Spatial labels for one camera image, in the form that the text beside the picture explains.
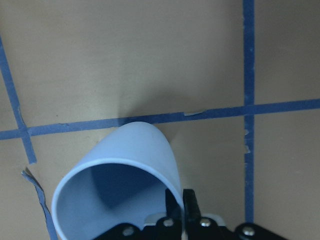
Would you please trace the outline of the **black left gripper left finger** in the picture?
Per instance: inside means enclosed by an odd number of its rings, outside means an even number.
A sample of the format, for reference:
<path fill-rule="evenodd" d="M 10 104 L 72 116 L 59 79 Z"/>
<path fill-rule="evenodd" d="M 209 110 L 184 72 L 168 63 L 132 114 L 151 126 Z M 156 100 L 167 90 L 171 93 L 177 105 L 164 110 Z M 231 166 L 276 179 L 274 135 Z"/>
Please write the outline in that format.
<path fill-rule="evenodd" d="M 173 193 L 167 188 L 165 190 L 166 218 L 182 222 L 182 210 Z"/>

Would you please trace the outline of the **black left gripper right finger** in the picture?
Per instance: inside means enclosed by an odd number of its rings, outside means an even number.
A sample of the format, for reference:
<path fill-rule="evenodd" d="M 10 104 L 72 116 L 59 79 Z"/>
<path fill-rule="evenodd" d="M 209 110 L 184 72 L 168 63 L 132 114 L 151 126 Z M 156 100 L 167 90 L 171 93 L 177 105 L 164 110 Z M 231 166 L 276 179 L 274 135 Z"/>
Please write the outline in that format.
<path fill-rule="evenodd" d="M 193 189 L 183 190 L 184 216 L 186 223 L 197 223 L 201 218 L 195 191 Z"/>

